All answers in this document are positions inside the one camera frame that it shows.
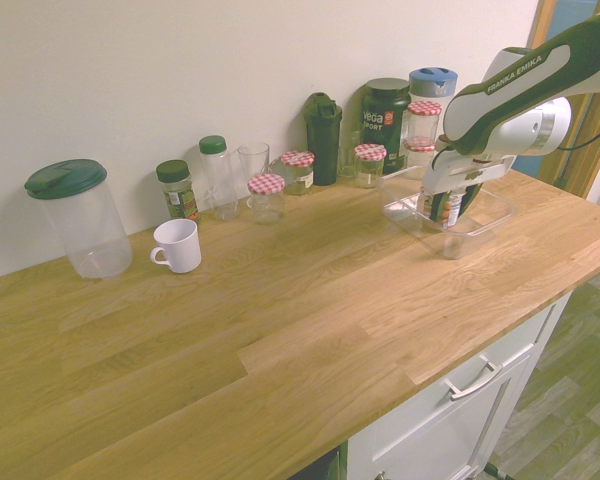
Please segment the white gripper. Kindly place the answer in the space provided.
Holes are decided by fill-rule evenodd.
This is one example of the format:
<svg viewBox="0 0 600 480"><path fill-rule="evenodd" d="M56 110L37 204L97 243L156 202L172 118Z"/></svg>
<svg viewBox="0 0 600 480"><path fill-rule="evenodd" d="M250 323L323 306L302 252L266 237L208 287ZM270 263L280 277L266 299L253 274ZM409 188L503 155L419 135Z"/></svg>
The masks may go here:
<svg viewBox="0 0 600 480"><path fill-rule="evenodd" d="M482 183L503 177L514 161L514 155L489 154L486 159L480 160L458 152L440 152L428 166L422 180L424 190L433 195L429 218L444 226L449 217L449 226L455 226L475 200Z"/></svg>

